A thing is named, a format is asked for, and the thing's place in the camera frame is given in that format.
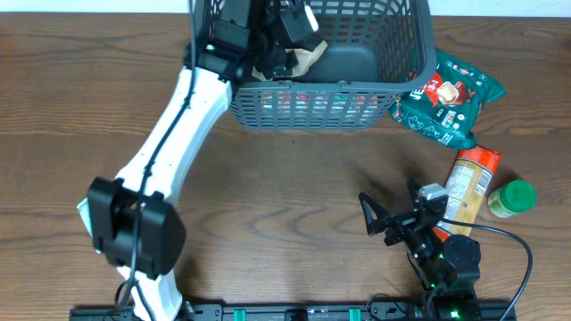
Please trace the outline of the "green white packet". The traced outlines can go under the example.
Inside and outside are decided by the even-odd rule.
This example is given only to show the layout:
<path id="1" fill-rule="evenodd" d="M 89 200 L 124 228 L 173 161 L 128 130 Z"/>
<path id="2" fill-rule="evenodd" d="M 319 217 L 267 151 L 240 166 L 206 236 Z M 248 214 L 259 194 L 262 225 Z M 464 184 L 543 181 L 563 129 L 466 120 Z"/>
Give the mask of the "green white packet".
<path id="1" fill-rule="evenodd" d="M 89 232 L 90 235 L 93 235 L 88 198 L 85 198 L 77 205 L 77 210 L 87 231 Z"/>

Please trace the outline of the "beige paper snack bag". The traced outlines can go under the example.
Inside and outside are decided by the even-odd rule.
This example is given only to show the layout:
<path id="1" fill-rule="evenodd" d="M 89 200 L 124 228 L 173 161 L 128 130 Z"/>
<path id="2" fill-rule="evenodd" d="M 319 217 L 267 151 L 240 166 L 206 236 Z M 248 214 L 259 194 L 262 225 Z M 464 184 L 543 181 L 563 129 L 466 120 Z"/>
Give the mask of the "beige paper snack bag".
<path id="1" fill-rule="evenodd" d="M 303 76 L 327 49 L 326 41 L 321 41 L 312 51 L 275 46 L 270 52 L 257 58 L 252 68 L 252 75 L 261 81 Z"/>

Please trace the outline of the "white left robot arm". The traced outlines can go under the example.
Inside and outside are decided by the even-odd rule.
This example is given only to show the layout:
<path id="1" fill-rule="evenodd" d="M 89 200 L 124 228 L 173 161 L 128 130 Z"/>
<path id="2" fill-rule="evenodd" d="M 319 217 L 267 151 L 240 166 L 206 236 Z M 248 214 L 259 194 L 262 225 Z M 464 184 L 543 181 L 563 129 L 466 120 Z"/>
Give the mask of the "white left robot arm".
<path id="1" fill-rule="evenodd" d="M 252 70 L 277 74 L 289 66 L 290 40 L 278 28 L 217 21 L 187 47 L 185 64 L 151 134 L 113 180 L 97 177 L 79 214 L 95 251 L 124 281 L 115 304 L 130 301 L 137 320 L 176 320 L 184 306 L 174 266 L 186 228 L 176 212 L 182 185 L 204 139 Z"/>

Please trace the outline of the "grey plastic lattice basket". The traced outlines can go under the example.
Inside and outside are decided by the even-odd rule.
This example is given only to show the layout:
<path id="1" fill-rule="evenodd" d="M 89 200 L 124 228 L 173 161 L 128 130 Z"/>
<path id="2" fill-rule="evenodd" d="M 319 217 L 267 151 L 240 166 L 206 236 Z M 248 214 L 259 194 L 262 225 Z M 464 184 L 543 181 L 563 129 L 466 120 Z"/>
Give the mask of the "grey plastic lattice basket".
<path id="1" fill-rule="evenodd" d="M 321 41 L 327 51 L 297 78 L 241 80 L 227 109 L 245 128 L 259 130 L 356 130 L 372 127 L 404 93 L 422 85 L 435 69 L 434 33 L 425 1 L 304 1 L 319 30 L 289 49 L 313 50 Z M 214 30 L 217 21 L 260 27 L 280 21 L 286 1 L 192 1 L 188 5 L 193 37 Z M 277 128 L 261 124 L 263 93 L 308 91 L 364 92 L 378 95 L 379 111 L 358 128 Z"/>

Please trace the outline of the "orange pasta packet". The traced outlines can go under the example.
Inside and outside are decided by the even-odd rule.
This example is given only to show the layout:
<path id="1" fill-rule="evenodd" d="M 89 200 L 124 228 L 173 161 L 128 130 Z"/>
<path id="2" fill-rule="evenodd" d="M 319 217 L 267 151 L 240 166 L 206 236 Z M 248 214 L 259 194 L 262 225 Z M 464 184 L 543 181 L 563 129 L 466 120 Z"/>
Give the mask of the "orange pasta packet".
<path id="1" fill-rule="evenodd" d="M 444 219 L 475 223 L 501 158 L 499 152 L 480 145 L 459 151 L 444 187 L 449 195 Z"/>

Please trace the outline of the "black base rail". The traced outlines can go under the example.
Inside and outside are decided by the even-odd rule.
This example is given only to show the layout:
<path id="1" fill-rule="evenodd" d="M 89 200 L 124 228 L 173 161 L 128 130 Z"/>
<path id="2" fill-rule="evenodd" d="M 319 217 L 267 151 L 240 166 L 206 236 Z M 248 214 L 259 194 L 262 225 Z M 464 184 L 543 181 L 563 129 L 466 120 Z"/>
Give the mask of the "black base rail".
<path id="1" fill-rule="evenodd" d="M 183 308 L 174 320 L 189 321 L 375 321 L 375 320 L 500 320 L 509 305 L 501 301 L 480 301 L 479 317 L 460 304 L 436 301 L 432 317 L 425 317 L 420 307 L 398 302 L 404 312 L 389 301 L 374 301 L 369 305 L 309 305 L 309 306 L 221 306 L 219 304 L 193 304 Z M 136 316 L 133 307 L 113 309 L 72 309 L 70 321 L 143 320 Z"/>

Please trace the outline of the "green lid jar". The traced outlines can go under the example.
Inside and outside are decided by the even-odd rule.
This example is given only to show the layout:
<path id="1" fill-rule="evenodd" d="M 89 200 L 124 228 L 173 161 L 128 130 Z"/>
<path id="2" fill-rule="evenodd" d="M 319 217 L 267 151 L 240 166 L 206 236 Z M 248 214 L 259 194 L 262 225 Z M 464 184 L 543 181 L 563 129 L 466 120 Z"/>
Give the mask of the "green lid jar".
<path id="1" fill-rule="evenodd" d="M 535 189 L 524 180 L 513 180 L 488 196 L 488 208 L 499 218 L 511 218 L 535 206 Z"/>

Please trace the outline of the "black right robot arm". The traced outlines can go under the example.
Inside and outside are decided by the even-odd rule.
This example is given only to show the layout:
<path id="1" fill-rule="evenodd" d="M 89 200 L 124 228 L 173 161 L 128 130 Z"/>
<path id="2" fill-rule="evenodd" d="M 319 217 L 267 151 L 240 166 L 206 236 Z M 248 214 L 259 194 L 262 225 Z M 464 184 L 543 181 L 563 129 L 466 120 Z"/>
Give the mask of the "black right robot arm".
<path id="1" fill-rule="evenodd" d="M 479 243 L 465 235 L 442 239 L 436 233 L 447 207 L 446 194 L 430 198 L 417 194 L 414 210 L 396 216 L 366 193 L 359 194 L 359 201 L 368 235 L 383 233 L 387 246 L 404 243 L 427 290 L 454 297 L 474 293 L 480 278 Z"/>

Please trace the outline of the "green Nescafe coffee bag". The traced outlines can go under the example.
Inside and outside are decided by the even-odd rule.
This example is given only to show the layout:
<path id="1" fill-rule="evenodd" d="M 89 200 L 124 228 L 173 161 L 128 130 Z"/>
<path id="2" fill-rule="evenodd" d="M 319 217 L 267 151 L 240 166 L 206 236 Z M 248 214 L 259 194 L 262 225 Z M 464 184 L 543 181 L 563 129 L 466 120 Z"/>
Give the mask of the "green Nescafe coffee bag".
<path id="1" fill-rule="evenodd" d="M 389 113 L 403 127 L 453 150 L 476 147 L 473 126 L 485 105 L 505 95 L 503 85 L 474 65 L 436 52 L 434 75 L 399 97 Z"/>

